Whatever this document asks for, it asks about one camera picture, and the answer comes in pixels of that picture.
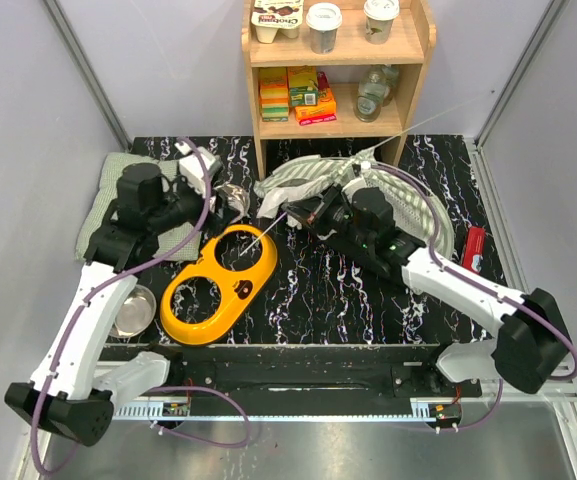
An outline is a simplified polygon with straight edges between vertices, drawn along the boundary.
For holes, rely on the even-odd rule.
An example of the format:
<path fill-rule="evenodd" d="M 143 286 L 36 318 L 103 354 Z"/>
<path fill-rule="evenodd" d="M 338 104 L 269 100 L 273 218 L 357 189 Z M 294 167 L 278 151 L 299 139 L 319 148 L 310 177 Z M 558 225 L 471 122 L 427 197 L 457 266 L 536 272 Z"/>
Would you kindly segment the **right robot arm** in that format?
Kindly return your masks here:
<path fill-rule="evenodd" d="M 571 350 L 555 298 L 504 287 L 431 251 L 396 225 L 376 187 L 347 196 L 338 186 L 283 211 L 320 241 L 395 284 L 429 294 L 478 323 L 489 339 L 443 345 L 424 369 L 423 384 L 444 396 L 470 379 L 497 380 L 536 394 Z"/>

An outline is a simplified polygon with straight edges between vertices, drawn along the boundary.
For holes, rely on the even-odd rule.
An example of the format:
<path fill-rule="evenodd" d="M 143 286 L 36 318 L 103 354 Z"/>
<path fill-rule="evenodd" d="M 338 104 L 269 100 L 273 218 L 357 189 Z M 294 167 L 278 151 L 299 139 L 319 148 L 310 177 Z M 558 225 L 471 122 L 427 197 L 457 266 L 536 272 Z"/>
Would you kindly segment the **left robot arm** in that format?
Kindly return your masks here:
<path fill-rule="evenodd" d="M 174 356 L 158 350 L 95 374 L 139 273 L 158 261 L 160 235 L 191 222 L 186 238 L 192 240 L 209 215 L 214 167 L 189 156 L 179 168 L 169 186 L 154 163 L 129 165 L 119 177 L 117 197 L 89 240 L 76 294 L 57 336 L 30 379 L 11 383 L 4 395 L 5 404 L 34 432 L 92 446 L 125 404 L 153 388 L 173 395 L 184 386 L 185 372 Z"/>

